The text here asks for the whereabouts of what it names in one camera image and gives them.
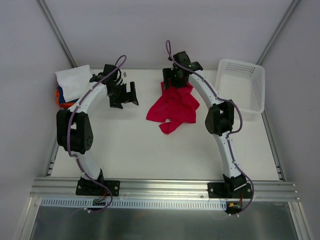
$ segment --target red cloth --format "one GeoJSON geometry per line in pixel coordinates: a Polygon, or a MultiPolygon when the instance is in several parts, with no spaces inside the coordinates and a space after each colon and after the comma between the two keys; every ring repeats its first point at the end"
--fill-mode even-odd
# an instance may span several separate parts
{"type": "Polygon", "coordinates": [[[146,119],[158,123],[161,131],[170,134],[182,123],[194,124],[196,122],[196,110],[198,101],[191,95],[194,88],[189,83],[186,87],[170,87],[164,90],[164,82],[161,82],[162,96],[150,108],[146,119]]]}

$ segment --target white table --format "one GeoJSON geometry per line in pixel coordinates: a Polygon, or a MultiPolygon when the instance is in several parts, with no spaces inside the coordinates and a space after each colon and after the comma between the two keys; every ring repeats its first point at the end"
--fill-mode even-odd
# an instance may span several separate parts
{"type": "MultiPolygon", "coordinates": [[[[139,106],[109,107],[106,97],[95,107],[90,123],[94,135],[92,151],[105,178],[222,180],[223,167],[217,143],[205,127],[208,109],[195,89],[199,101],[195,124],[183,124],[165,135],[158,122],[146,120],[150,107],[161,96],[162,70],[126,70],[125,82],[135,82],[139,106]]],[[[205,71],[213,83],[216,71],[205,71]]],[[[234,129],[239,126],[235,119],[234,129]]],[[[256,181],[278,181],[273,155],[262,117],[245,121],[241,132],[233,135],[242,169],[256,181]]],[[[79,178],[73,158],[59,147],[52,177],[79,178]]]]}

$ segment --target white cloth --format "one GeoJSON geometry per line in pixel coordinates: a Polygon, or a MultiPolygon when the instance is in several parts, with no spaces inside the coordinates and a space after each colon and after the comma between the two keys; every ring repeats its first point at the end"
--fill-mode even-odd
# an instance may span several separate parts
{"type": "Polygon", "coordinates": [[[66,103],[80,98],[87,90],[89,80],[92,78],[89,65],[56,71],[55,75],[66,103]]]}

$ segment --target wall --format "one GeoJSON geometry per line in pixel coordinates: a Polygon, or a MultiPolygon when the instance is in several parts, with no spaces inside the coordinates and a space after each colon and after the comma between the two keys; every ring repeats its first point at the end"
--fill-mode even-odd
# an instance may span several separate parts
{"type": "Polygon", "coordinates": [[[0,235],[15,235],[55,132],[55,71],[70,68],[35,0],[0,3],[0,235]]]}
{"type": "Polygon", "coordinates": [[[298,183],[315,239],[320,238],[319,13],[319,1],[301,1],[263,64],[265,111],[287,180],[298,183]]]}
{"type": "Polygon", "coordinates": [[[291,0],[46,0],[79,66],[128,56],[125,68],[170,66],[187,51],[206,69],[222,58],[258,61],[291,0]]]}

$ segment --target white plastic laundry basket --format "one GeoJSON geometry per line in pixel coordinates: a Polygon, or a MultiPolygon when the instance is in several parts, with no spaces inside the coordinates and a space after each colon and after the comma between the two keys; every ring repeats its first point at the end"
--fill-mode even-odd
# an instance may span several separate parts
{"type": "Polygon", "coordinates": [[[234,101],[244,120],[252,121],[265,110],[265,69],[262,66],[222,59],[215,88],[220,97],[234,101]]]}

